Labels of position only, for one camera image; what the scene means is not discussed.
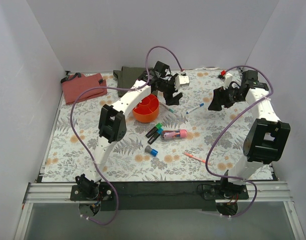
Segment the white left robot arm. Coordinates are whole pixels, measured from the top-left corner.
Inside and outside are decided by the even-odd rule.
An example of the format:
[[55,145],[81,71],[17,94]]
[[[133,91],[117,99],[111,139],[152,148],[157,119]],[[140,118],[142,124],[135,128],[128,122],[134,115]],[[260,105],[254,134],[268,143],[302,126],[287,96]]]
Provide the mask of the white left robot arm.
[[152,69],[145,69],[134,82],[130,89],[125,89],[125,94],[111,105],[103,105],[99,118],[99,136],[94,152],[88,151],[93,166],[85,173],[77,176],[75,181],[83,196],[88,200],[100,200],[105,192],[99,187],[104,180],[100,167],[107,161],[115,144],[125,136],[126,117],[139,105],[144,98],[152,92],[163,93],[166,104],[179,105],[182,93],[181,86],[189,83],[185,70],[167,78],[170,67],[160,61]]

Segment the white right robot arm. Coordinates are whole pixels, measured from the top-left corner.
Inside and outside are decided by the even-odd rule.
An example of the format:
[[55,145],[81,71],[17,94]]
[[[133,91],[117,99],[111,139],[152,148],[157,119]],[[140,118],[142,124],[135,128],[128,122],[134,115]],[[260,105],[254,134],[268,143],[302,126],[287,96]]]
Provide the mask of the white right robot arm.
[[246,102],[254,123],[244,140],[242,157],[209,189],[211,196],[220,195],[229,199],[246,193],[246,181],[259,168],[279,161],[285,148],[290,125],[276,115],[269,99],[273,93],[271,84],[260,82],[258,74],[256,70],[247,70],[242,73],[240,82],[234,81],[225,70],[218,75],[223,80],[223,86],[213,91],[208,110],[219,112],[235,103]]

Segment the white pen teal cap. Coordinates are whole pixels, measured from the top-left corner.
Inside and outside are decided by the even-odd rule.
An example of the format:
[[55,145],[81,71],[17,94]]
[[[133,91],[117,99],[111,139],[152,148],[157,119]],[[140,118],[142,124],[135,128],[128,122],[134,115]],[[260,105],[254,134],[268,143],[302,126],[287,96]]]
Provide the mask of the white pen teal cap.
[[164,108],[166,108],[168,111],[170,111],[171,113],[174,113],[174,110],[171,109],[170,107],[168,107],[166,104],[160,102],[160,105],[162,105]]

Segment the orange round divided container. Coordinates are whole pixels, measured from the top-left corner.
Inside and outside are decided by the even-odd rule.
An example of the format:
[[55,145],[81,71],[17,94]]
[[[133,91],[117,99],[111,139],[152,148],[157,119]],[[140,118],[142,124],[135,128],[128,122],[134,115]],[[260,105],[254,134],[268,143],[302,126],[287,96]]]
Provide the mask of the orange round divided container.
[[160,104],[158,98],[150,94],[142,99],[140,103],[132,110],[134,118],[141,123],[150,123],[157,119],[159,115]]

